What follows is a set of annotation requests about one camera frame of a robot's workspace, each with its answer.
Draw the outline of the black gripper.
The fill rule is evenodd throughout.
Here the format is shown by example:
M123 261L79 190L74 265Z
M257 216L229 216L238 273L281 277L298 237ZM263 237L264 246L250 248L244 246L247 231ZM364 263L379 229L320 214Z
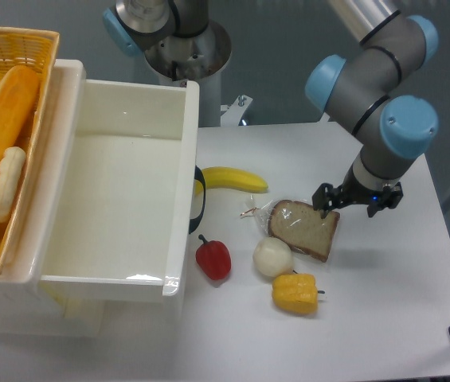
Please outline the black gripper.
M346 173L343 183L334 187L322 183L311 197L313 209L321 219L343 207L343 200L354 205L368 205L368 217L374 217L384 209L395 209L403 198L403 189L398 182L392 187L390 180L371 174L362 162L354 162Z

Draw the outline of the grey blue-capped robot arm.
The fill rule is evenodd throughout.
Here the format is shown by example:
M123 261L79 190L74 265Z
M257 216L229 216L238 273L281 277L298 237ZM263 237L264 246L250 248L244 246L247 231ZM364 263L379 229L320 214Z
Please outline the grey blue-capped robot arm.
M400 180L439 130L433 106L391 92L435 55L439 35L419 15L405 16L391 1L331 1L362 52L353 60L331 55L308 77L307 98L361 144L341 185L323 183L312 196L326 217L335 209L365 205L368 216L394 209Z

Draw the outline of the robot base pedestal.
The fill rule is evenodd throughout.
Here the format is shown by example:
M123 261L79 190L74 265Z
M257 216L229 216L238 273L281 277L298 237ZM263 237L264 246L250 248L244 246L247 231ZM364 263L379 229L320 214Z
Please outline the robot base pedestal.
M161 85L200 87L200 127L221 125L221 73L232 43L209 18L207 1L116 1L103 12L108 35L127 56L144 56Z

